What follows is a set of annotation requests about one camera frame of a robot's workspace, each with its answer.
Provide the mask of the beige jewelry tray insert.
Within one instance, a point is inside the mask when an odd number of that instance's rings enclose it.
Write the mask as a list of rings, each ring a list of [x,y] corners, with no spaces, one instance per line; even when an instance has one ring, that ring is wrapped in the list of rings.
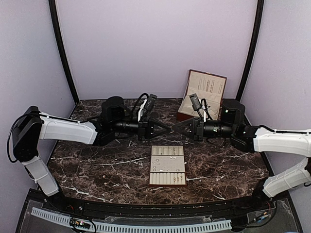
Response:
[[[183,187],[186,185],[184,148],[152,146],[149,186]]]

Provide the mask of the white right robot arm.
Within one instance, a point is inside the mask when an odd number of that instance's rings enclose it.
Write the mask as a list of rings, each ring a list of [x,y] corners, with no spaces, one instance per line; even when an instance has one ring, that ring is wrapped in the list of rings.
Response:
[[[220,120],[193,117],[173,126],[173,130],[194,141],[205,138],[228,138],[243,152],[282,152],[298,154],[304,159],[293,167],[259,181],[248,207],[259,210],[267,199],[311,181],[311,132],[271,129],[264,125],[244,124],[245,106],[235,99],[222,101]]]

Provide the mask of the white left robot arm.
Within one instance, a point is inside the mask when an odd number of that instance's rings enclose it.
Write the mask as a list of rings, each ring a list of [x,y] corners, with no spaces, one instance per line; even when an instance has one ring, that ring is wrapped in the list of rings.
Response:
[[[62,196],[59,184],[40,157],[38,142],[53,139],[101,147],[115,140],[118,133],[136,135],[142,140],[170,132],[170,126],[149,116],[157,96],[150,94],[146,97],[138,113],[129,109],[122,97],[110,97],[102,103],[101,113],[89,120],[52,116],[31,106],[11,126],[6,145],[8,158],[11,163],[22,163],[41,191],[50,197],[50,205],[63,212],[69,202]]]

